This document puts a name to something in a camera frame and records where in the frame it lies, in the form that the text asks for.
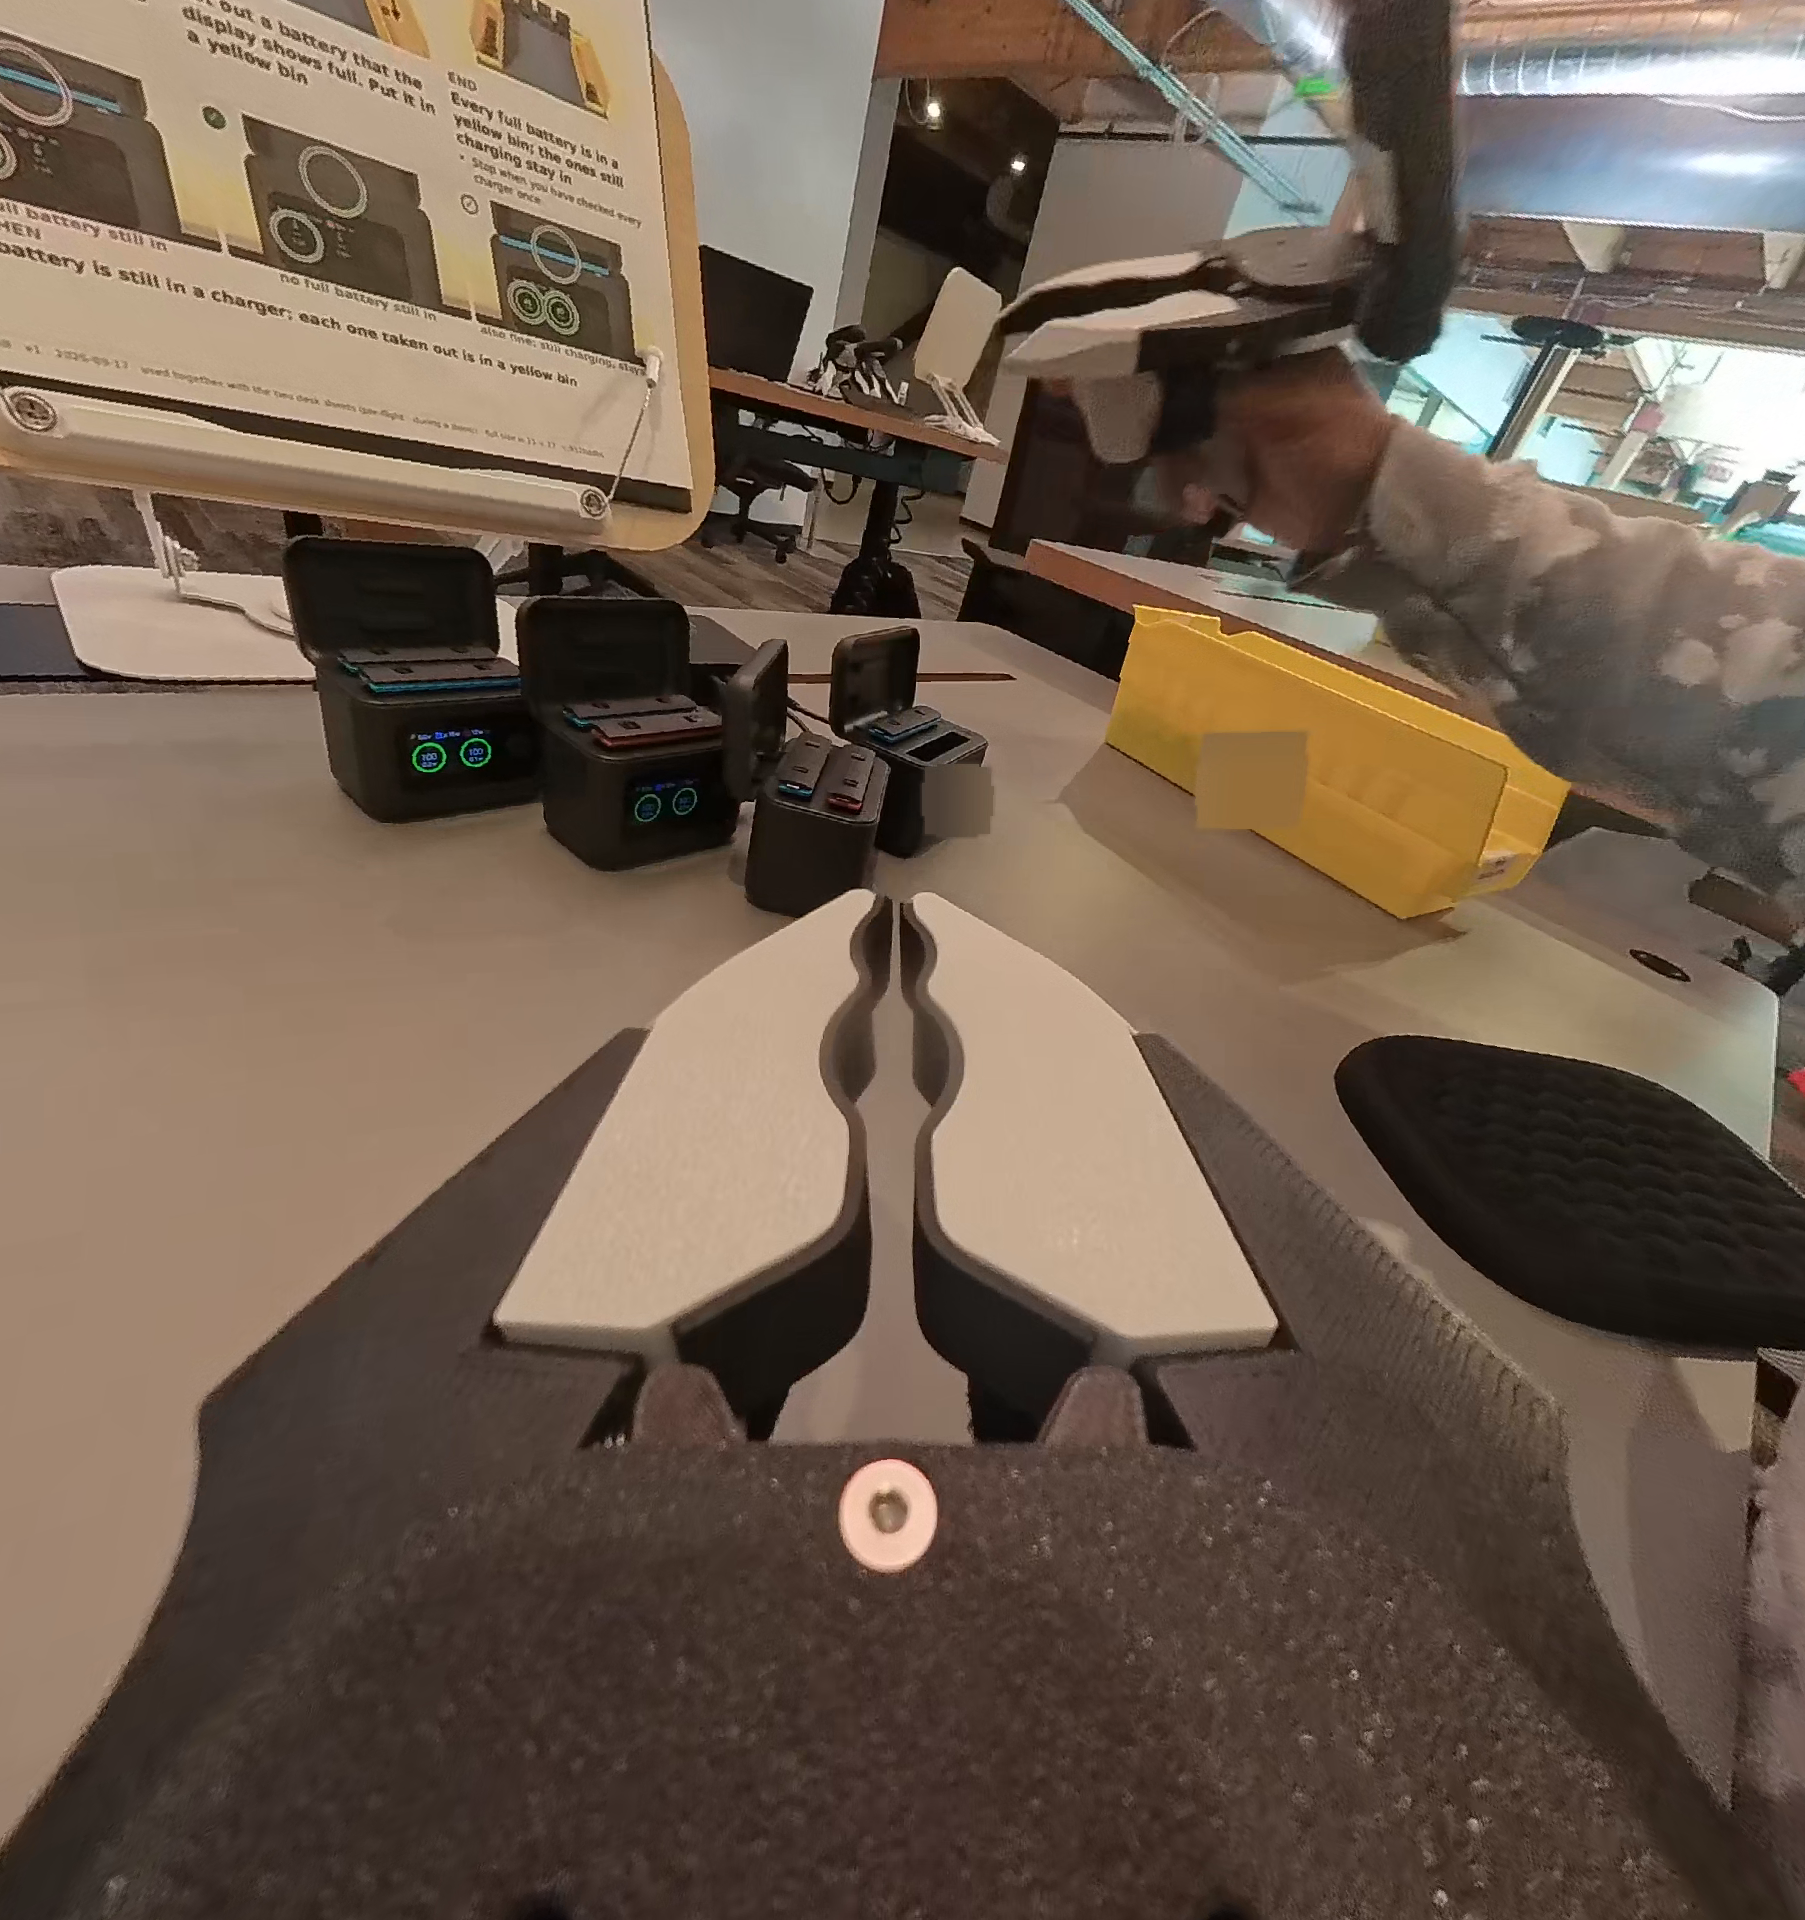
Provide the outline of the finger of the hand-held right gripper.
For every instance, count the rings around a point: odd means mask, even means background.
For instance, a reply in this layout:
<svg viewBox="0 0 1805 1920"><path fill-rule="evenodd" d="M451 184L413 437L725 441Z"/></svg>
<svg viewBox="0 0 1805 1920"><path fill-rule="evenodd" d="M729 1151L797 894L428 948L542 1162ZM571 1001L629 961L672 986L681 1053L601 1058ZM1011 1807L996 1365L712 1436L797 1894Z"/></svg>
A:
<svg viewBox="0 0 1805 1920"><path fill-rule="evenodd" d="M1123 377L1185 365L1219 365L1243 306L1223 294L1172 291L1139 306L1101 306L1036 325L1004 347L1021 377Z"/></svg>
<svg viewBox="0 0 1805 1920"><path fill-rule="evenodd" d="M1146 306L1183 291L1223 294L1239 280L1240 273L1223 250L1104 261L1026 287L1003 309L993 334L1003 343L1023 340L1046 323Z"/></svg>

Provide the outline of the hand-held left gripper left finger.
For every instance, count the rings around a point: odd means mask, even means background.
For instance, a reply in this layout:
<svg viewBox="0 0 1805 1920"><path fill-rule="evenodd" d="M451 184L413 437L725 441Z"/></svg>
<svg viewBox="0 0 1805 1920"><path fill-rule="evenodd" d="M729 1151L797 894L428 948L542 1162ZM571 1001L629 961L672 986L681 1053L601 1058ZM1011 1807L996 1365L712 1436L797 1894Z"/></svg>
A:
<svg viewBox="0 0 1805 1920"><path fill-rule="evenodd" d="M855 889L682 989L640 1033L507 1282L526 1353L694 1365L781 1418L860 1330L871 1286L871 1012L892 900Z"/></svg>

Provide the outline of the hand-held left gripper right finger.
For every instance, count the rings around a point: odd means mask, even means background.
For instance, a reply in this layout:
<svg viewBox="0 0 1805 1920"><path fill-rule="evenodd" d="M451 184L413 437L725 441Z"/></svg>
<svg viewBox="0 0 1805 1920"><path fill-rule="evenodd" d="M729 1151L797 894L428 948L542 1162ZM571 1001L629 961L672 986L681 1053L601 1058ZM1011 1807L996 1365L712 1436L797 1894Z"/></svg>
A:
<svg viewBox="0 0 1805 1920"><path fill-rule="evenodd" d="M1260 1355L1280 1319L1139 1030L1057 961L919 891L897 915L915 1323L971 1430L1039 1430L1110 1368Z"/></svg>

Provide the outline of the black battery charger case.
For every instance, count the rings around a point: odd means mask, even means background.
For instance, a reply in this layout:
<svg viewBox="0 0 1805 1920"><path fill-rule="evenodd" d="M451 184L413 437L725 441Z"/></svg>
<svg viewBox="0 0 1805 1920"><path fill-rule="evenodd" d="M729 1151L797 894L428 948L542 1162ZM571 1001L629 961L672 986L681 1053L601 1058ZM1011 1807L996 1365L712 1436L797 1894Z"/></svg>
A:
<svg viewBox="0 0 1805 1920"><path fill-rule="evenodd" d="M865 889L878 858L875 829L886 798L886 772L878 775L871 802L846 816L810 802L781 801L771 772L787 743L825 736L833 751L846 746L821 732L787 733L787 647L769 640L726 677L722 714L722 783L736 802L749 802L751 823L744 857L744 897L781 918L808 911Z"/></svg>
<svg viewBox="0 0 1805 1920"><path fill-rule="evenodd" d="M915 669L914 626L844 636L830 661L830 729L846 746L875 754L886 769L875 847L892 858L978 839L992 830L996 811L986 736L919 704ZM933 725L892 751L860 739L875 716L904 711L930 716Z"/></svg>
<svg viewBox="0 0 1805 1920"><path fill-rule="evenodd" d="M297 536L282 562L333 541L367 538ZM483 701L363 701L339 676L342 655L317 658L324 754L343 798L375 823L457 816L535 798L539 751L524 690Z"/></svg>
<svg viewBox="0 0 1805 1920"><path fill-rule="evenodd" d="M722 739L608 754L561 709L676 693L694 698L689 611L672 601L533 597L514 616L515 665L535 725L549 837L592 869L625 872L736 834Z"/></svg>

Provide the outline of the yellow plastic bin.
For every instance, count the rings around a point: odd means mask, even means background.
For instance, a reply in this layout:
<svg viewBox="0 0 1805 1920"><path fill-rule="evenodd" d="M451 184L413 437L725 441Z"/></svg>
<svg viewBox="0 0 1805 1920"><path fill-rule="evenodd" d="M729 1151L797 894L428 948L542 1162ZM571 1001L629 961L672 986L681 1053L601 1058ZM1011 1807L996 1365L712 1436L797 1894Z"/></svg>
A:
<svg viewBox="0 0 1805 1920"><path fill-rule="evenodd" d="M1516 887L1568 783L1505 733L1260 630L1143 607L1107 748L1397 919Z"/></svg>

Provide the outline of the person's right hand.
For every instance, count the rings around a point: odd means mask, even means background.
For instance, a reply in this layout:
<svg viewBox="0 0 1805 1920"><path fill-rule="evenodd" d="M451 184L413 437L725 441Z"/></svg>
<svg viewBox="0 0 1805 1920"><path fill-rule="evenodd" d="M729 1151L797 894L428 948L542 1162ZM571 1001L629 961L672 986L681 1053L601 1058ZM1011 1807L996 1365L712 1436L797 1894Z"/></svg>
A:
<svg viewBox="0 0 1805 1920"><path fill-rule="evenodd" d="M1397 429L1344 350L1285 355L1223 380L1210 434L1157 457L1154 477L1185 523L1230 518L1318 557L1359 530Z"/></svg>

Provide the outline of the wooden office desk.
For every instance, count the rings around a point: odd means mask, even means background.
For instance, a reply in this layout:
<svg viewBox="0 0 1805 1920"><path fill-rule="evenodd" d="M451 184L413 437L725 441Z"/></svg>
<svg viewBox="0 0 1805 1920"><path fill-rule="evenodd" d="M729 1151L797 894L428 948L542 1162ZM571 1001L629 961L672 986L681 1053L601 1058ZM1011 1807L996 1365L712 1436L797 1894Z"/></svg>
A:
<svg viewBox="0 0 1805 1920"><path fill-rule="evenodd" d="M787 380L769 380L764 376L711 369L711 400L729 400L749 413L765 419L808 419L844 432L862 432L875 440L921 444L949 457L983 463L1007 463L1011 454L987 434L971 437L940 416L925 419L904 408L860 402L844 398L821 398Z"/></svg>

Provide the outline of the long wooden table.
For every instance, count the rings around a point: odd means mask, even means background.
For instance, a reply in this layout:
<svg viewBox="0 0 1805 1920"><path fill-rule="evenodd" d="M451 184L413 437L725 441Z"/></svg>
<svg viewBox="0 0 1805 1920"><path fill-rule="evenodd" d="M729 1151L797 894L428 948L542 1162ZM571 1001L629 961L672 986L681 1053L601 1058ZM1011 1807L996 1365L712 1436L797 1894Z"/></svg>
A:
<svg viewBox="0 0 1805 1920"><path fill-rule="evenodd" d="M1397 658L1368 611L1350 611L1271 582L1067 541L1033 541L1021 562L1036 582L1114 611L1154 609L1214 616L1223 630L1271 636L1301 655L1339 661L1350 672L1389 684L1426 707L1462 711L1457 698Z"/></svg>

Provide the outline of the small black bag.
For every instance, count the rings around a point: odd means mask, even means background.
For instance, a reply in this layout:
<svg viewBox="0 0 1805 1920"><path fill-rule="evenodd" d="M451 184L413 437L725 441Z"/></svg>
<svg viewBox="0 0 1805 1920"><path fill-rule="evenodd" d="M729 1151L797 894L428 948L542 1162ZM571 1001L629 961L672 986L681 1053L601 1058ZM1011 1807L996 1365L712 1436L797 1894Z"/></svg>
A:
<svg viewBox="0 0 1805 1920"><path fill-rule="evenodd" d="M914 572L893 557L893 541L886 534L879 534L879 538L865 538L860 551L846 558L830 597L830 615L893 622L914 622L921 616Z"/></svg>

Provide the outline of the dark rounded object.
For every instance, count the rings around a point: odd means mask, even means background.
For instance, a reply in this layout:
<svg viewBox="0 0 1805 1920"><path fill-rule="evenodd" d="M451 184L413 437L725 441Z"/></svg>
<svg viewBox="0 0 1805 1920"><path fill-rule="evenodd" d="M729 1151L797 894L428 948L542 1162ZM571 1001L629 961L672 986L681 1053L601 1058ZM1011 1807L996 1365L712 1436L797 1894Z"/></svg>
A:
<svg viewBox="0 0 1805 1920"><path fill-rule="evenodd" d="M1409 1212L1516 1301L1671 1353L1805 1353L1805 1194L1677 1093L1415 1033L1333 1080Z"/></svg>

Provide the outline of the metal stand bracket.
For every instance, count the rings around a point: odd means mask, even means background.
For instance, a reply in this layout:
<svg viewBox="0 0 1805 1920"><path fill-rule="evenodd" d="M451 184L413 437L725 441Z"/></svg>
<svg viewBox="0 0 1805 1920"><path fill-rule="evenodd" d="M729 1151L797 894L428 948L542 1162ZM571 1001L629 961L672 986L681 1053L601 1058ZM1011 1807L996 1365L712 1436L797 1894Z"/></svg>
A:
<svg viewBox="0 0 1805 1920"><path fill-rule="evenodd" d="M164 519L156 509L153 491L133 488L129 500L133 500L133 509L145 526L147 545L149 545L149 552L153 552L157 572L168 582L168 589L175 589L178 594L186 594L192 576L199 572L199 557L186 541L179 541L168 534L168 527L164 526Z"/></svg>

